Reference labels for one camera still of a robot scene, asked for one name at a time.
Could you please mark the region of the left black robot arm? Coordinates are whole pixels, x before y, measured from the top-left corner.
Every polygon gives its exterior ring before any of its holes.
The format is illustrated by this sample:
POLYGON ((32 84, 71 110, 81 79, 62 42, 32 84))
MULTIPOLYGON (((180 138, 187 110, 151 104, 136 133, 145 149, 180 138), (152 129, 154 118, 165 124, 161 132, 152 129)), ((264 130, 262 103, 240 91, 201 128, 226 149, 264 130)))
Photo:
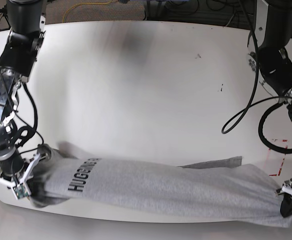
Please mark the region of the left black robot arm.
MULTIPOLYGON (((269 149, 284 155, 292 154, 292 148, 279 147, 268 141, 263 128, 267 117, 283 105, 286 105, 292 122, 292 61, 286 50, 291 37, 292 0, 256 1, 254 24, 247 41, 249 64, 278 96, 278 102, 262 115, 258 136, 269 149)), ((283 196, 280 214, 284 218, 292 216, 292 178, 276 192, 283 196)))

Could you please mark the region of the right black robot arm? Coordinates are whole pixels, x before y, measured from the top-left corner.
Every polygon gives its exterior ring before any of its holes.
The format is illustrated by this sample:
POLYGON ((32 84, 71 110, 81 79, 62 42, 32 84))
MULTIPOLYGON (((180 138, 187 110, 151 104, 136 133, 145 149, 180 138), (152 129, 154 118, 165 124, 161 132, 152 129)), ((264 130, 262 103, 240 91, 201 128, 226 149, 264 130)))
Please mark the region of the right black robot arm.
POLYGON ((4 6, 10 30, 0 56, 0 184, 18 200, 31 196, 28 181, 33 169, 49 156, 44 142, 33 149, 36 153, 30 159, 19 151, 38 134, 38 111, 27 83, 45 37, 46 5, 45 0, 8 0, 4 6), (17 127, 20 88, 31 102, 33 124, 17 127))

